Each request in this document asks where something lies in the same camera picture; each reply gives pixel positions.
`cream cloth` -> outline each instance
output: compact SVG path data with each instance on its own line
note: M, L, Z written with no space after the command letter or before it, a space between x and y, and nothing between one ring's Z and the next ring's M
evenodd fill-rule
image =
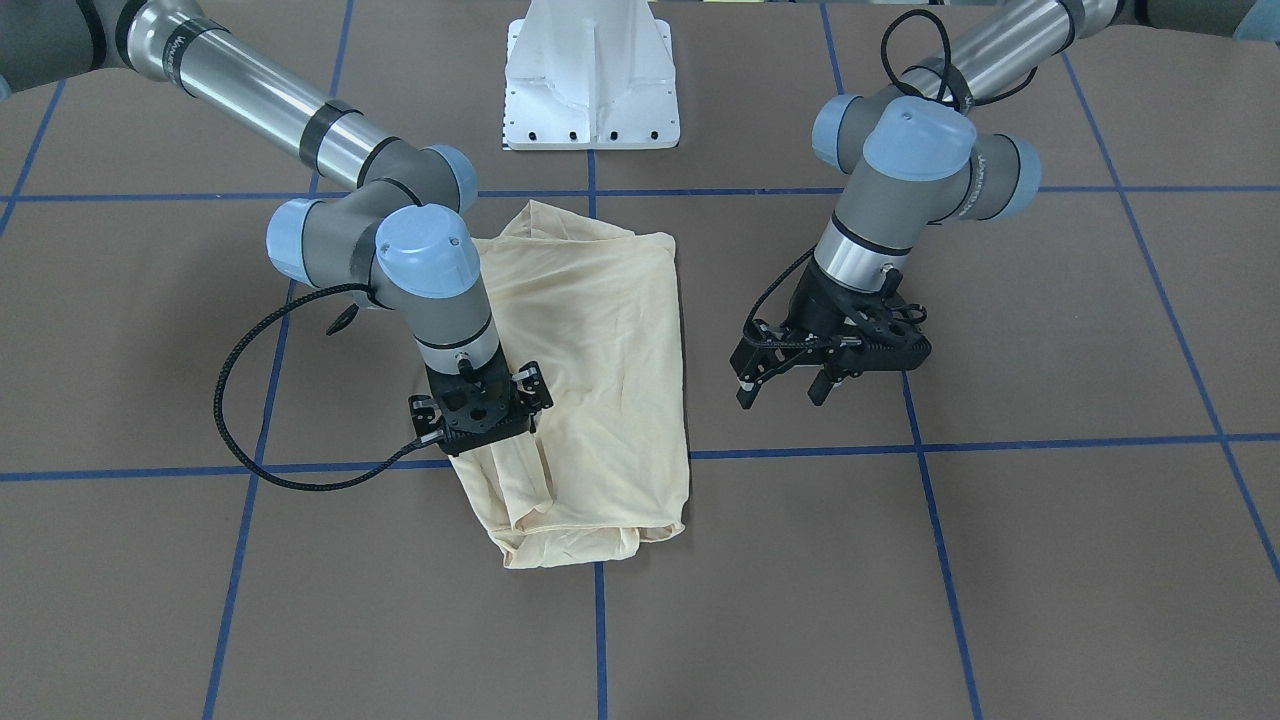
M621 560L680 534L675 240L530 202L476 246L508 363L538 360L556 401L536 434L452 459L503 566Z

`blue tape line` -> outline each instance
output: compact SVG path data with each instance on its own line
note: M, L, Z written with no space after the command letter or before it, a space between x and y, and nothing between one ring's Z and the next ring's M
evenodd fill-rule
M232 577L227 583L227 600L223 602L223 618L218 625L218 646L214 648L214 665L209 671L209 689L205 692L202 720L212 720L214 706L218 702L218 687L223 682L223 660L227 657L227 642L230 639L232 616L236 612L236 596L239 593L241 568L244 565L244 548L248 546L248 528L253 520L253 501L256 498L257 475L250 475L248 489L244 492L244 509L241 511L239 533L236 536Z
M289 281L284 302L293 301L293 291L298 287ZM271 377L266 383L266 400L262 402L262 429L257 434L253 461L261 464L266 455L266 438L271 432L271 415L275 410L275 392L280 384L280 369L284 366L284 343L289 336L289 316L280 319L280 332L275 337L275 357L271 361ZM209 689L205 693L204 720L212 720L214 706L218 703L218 689L223 679L223 662L227 659L227 642L232 633L232 619L236 616L236 598L239 594L241 571L244 568L244 551L248 547L250 527L253 523L253 506L257 502L257 475L250 475L244 491L244 509L241 511L239 533L236 537L236 555L232 559L232 577L227 583L227 600L223 605L223 618L218 625L218 644L214 648L214 665L209 671Z
M687 187L687 188L635 188L596 190L596 197L692 197L735 195L840 195L842 187ZM1115 186L1060 184L1044 186L1041 192L1117 192ZM1219 184L1219 186L1133 186L1124 192L1280 192L1280 184ZM339 191L300 192L157 192L134 195L0 195L0 202L157 202L187 200L292 200L308 197L328 200L344 197ZM481 190L480 197L590 197L590 190Z
M1028 439L1006 442L925 443L924 452L998 452L1009 450L1079 450L1085 447L1149 447L1161 445L1213 445L1217 436L1164 436L1083 439Z
M343 197L346 192L159 192L142 195L24 195L19 202L182 202L188 200L312 200Z
M347 59L347 36L351 35L351 15L355 14L356 0L347 0L347 12L342 15L342 31L338 33L338 54L333 60L333 76L329 78L329 96L338 95L342 83L342 64Z
M1120 190L1123 192L1280 192L1280 184L1123 184Z
M840 195L842 187L689 187L652 190L599 190L602 197L671 197L701 195Z
M595 183L595 150L586 151L586 214L591 219L596 219L595 201L600 196L600 191Z
M1230 443L1268 443L1280 442L1280 433L1236 433L1226 434ZM1088 450L1106 447L1152 447L1179 445L1217 445L1217 436L1157 436L1123 438L1080 438L1080 439L1025 439L997 442L955 442L924 443L920 450L925 455L938 452L1016 452L1036 450ZM851 447L764 447L741 450L694 450L690 460L751 460L760 457L832 457L850 455L910 455L914 445L865 445ZM367 462L285 462L264 465L271 473L364 473L378 465ZM448 460L401 460L388 471L397 470L440 470L452 468ZM234 477L244 471L239 465L211 465L196 468L111 468L104 470L37 470L20 473L0 473L0 483L47 482L47 480L108 480L140 478L189 478L189 477Z
M836 77L836 95L845 94L845 79L840 77L840 60L836 58L836 40L831 35L831 15L827 14L827 4L818 5L822 13L822 32L827 36L827 56L831 59L831 74Z
M480 197L589 197L590 190L481 190Z
M40 118L40 126L36 128L36 137L31 140L31 147L27 150L27 159L22 163L22 170L18 173L18 181L13 184L13 192L9 193L9 201L5 202L4 214L0 215L0 237L4 236L5 228L9 227L9 218L13 217L13 209L18 206L18 197L22 196L22 187L27 184L27 176L31 174L31 167L36 164L36 154L40 152L40 143L45 141L45 132L49 131L49 122L54 119L54 110L58 108L58 101L63 97L63 88L67 87L67 81L58 81L58 86L54 87L54 96L49 99L49 106L45 108L45 115Z
M1226 436L1230 442L1276 442L1280 433L1236 433Z
M122 468L109 470L42 470L33 473L0 473L0 483L33 483L49 480L132 480L142 478L207 478L243 475L241 465L207 468Z
M911 441L915 443L915 461L920 468L920 484L924 488L924 501L929 507L929 524L933 525L933 544L938 552L938 566L942 570L942 585L947 592L947 606L951 609L951 626L956 634L956 647L960 650L960 664L964 667L964 684L969 691L969 710L973 720L982 720L982 701L978 697L978 683L973 675L973 661L969 657L969 641L964 632L964 619L960 616L960 600L956 597L955 582L951 578L951 559L947 555L946 538L942 536L942 521L938 519L938 503L933 496L933 480L929 478L929 462L924 455L924 442L920 437L920 424L915 416L915 401L911 400L911 382L902 373L902 400L906 402L906 419L911 424Z
M343 56L347 51L347 36L351 32L351 15L355 9L355 0L347 0L347 9L342 20L342 33L338 38L338 53L334 59L333 77L329 81L329 95L338 92L338 83L342 76ZM308 192L316 193L320 183L320 174L311 173ZM285 302L293 300L293 291L297 282L289 281L289 290L285 293ZM266 455L266 441L271 430L271 415L275 410L275 393L280 384L280 369L284 366L284 347L289 338L289 316L280 320L280 332L275 341L275 359L271 363L271 378L266 386L266 400L262 402L262 430L259 433L255 462L264 462ZM241 570L244 566L244 550L248 544L250 527L253 521L253 503L257 498L257 475L250 477L248 489L244 493L244 511L241 515L241 530L236 541L236 557L232 561L232 577L227 585L227 603L223 607L223 619L218 629L218 647L214 651L214 664L209 673L209 691L205 694L205 712L202 720L212 720L214 707L218 703L218 689L221 684L223 662L227 657L227 642L230 637L232 619L236 614L236 597L239 592Z
M854 447L760 447L746 450L694 450L690 460L749 460L756 457L831 457L844 455L905 455L910 445L868 445Z
M609 720L609 662L604 605L604 562L595 562L595 716Z
M1240 491L1240 498L1244 501L1244 506L1249 512L1249 519L1253 520L1253 528L1258 534L1258 542L1262 543L1262 550L1267 556L1267 561L1271 564L1272 574L1275 574L1276 580L1280 582L1280 559L1277 559L1275 546L1271 543L1271 536L1267 533L1267 528L1262 523L1262 516L1258 514L1258 509L1253 502L1253 493L1249 492L1249 486L1244 480L1244 474L1240 473L1240 466L1235 461L1235 452L1231 451L1231 443L1228 439L1226 433L1222 430L1222 421L1217 415L1217 410L1213 407L1213 401L1210 398L1208 388L1204 386L1204 378L1201 375L1199 368L1196 364L1196 357L1192 355L1190 343L1187 342L1187 336L1183 333L1181 323L1178 322L1178 315L1174 311L1174 304L1169 300L1169 293L1165 292L1165 283L1161 281L1160 270L1156 268L1156 261L1151 256L1151 250L1147 247L1147 240L1142 233L1142 227L1138 224L1138 217L1133 211L1133 205L1129 202L1129 195L1126 193L1124 184L1120 182L1120 174L1116 172L1115 163L1111 160L1111 152L1107 150L1107 143L1102 138L1102 131L1098 127L1097 119L1093 117L1093 110L1089 108L1088 99L1084 96L1084 87L1080 85L1080 79L1075 74L1075 68L1071 67L1071 59L1068 58L1065 51L1062 53L1062 63L1066 65L1066 74L1071 78L1071 86L1075 88L1075 95L1080 100L1080 106L1084 108L1084 117L1089 120L1089 127L1093 129L1093 137L1098 143L1098 149L1102 150L1102 159L1106 160L1107 172L1111 173L1111 179L1115 182L1116 191L1120 193L1120 202L1124 205L1125 215L1129 218L1129 227L1133 229L1134 238L1138 241L1138 249L1142 251L1142 259L1147 264L1147 272L1151 274L1151 281L1156 286L1156 292L1160 295L1160 302L1165 306L1165 314L1169 316L1169 324L1174 328L1174 336L1178 338L1178 346L1183 351L1183 359L1187 360L1187 368L1190 370L1192 379L1196 382L1196 389L1199 391L1201 401L1204 404L1204 411L1208 414L1210 423L1213 425L1213 433L1217 436L1222 447L1222 455L1226 457L1226 464L1231 469L1231 477L1235 479L1235 486Z

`folded fabric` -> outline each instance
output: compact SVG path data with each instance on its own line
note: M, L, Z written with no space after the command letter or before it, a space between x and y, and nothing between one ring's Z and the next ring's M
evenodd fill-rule
M508 363L538 360L556 401L535 434L452 459L503 566L621 560L680 534L675 240L530 202L476 246Z

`silver aluminum tube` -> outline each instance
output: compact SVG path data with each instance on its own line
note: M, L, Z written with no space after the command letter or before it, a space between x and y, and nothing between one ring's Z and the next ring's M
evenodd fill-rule
M1107 27L1115 15L1116 0L1083 0L1083 27L1075 37L1088 37ZM951 64L969 83L969 92L978 100L993 97L1018 82L1032 68L1066 46L1071 40L1071 17L1059 0L1011 0L951 45ZM920 65L937 63L942 53ZM920 95L934 97L941 78L932 70L915 68L902 74L902 82ZM951 97L947 92L943 97Z
M201 19L198 5L188 0L148 3L129 29L128 50L134 69L151 79L174 79L191 95L300 156L303 132L329 96L220 27L189 40L174 69L172 47L166 58L170 37L183 23ZM342 115L324 132L316 168L347 190L357 186L372 150L392 137L358 113Z

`light blue joint cap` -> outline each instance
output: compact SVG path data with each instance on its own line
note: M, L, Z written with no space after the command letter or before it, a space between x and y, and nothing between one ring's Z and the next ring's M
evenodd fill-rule
M480 196L480 181L476 178L475 165L452 145L431 145L428 150L435 150L449 164L453 179L458 182L458 211L466 213L467 208L474 205L476 197Z
M840 126L845 122L849 106L859 97L861 95L837 95L818 110L818 117L813 120L813 154L846 176L852 170L840 167Z
M1235 28L1235 38L1280 42L1280 0L1258 0Z
M316 202L320 201L303 197L289 200L275 209L271 222L266 224L266 256L271 264L280 274L312 287L302 264L302 225Z
M419 297L457 297L480 279L480 252L444 205L401 208L378 225L378 265Z
M1018 173L1018 184L1014 186L1014 193L1009 197L1009 205L1005 205L1004 210L988 218L991 220L1016 215L1025 210L1032 204L1032 200L1036 200L1036 193L1039 192L1039 183L1044 177L1044 165L1041 163L1039 152L1032 147L1032 143L1011 135L1006 135L1005 137L1018 150L1020 172Z
M863 143L863 159L902 181L951 177L969 163L978 128L955 110L923 97L899 97L884 108Z

